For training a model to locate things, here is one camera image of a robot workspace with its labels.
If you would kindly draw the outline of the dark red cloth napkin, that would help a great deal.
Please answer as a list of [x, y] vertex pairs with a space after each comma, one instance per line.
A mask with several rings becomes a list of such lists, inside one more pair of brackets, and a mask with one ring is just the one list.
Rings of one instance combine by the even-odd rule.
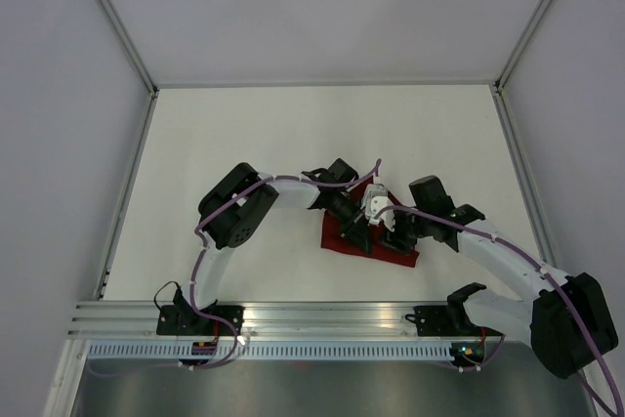
[[[361, 198], [364, 194], [364, 190], [368, 184], [357, 187], [348, 191], [349, 198], [360, 209], [361, 217], [360, 221], [366, 221], [364, 211], [361, 208]], [[356, 248], [352, 247], [346, 240], [341, 237], [339, 222], [329, 215], [325, 210], [323, 212], [321, 223], [321, 240], [320, 247], [325, 250], [333, 251], [339, 254], [345, 254], [348, 256], [363, 257], [367, 259], [387, 262], [394, 265], [414, 268], [419, 257], [419, 252], [415, 249], [410, 255], [403, 256], [395, 251], [385, 248], [380, 242], [379, 237], [382, 233], [385, 233], [383, 226], [373, 227], [370, 226], [371, 235], [373, 238], [373, 254], [364, 255], [360, 253]]]

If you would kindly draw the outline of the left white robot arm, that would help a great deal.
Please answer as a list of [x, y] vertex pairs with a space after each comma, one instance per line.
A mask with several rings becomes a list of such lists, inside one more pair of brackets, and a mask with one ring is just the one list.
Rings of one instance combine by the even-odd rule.
[[176, 285], [171, 306], [159, 306], [159, 336], [231, 336], [240, 333], [242, 307], [220, 307], [217, 293], [235, 249], [250, 240], [268, 212], [278, 208], [320, 210], [339, 225], [339, 236], [359, 254], [373, 241], [364, 210], [349, 189], [379, 174], [380, 161], [360, 176], [343, 159], [329, 168], [297, 176], [271, 176], [243, 162], [230, 170], [199, 202], [194, 229], [201, 248], [187, 285]]

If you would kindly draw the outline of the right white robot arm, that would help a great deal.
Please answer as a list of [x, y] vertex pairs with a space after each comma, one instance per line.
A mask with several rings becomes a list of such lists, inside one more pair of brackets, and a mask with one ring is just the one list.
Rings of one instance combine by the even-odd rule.
[[411, 247], [417, 239], [430, 237], [477, 262], [516, 295], [500, 296], [477, 282], [456, 290], [448, 295], [445, 311], [452, 331], [467, 334], [484, 327], [519, 341], [562, 379], [618, 346], [596, 279], [537, 261], [477, 208], [455, 205], [436, 176], [409, 188], [412, 207], [396, 205], [386, 195], [374, 195], [363, 204], [367, 221], [384, 227], [384, 241]]

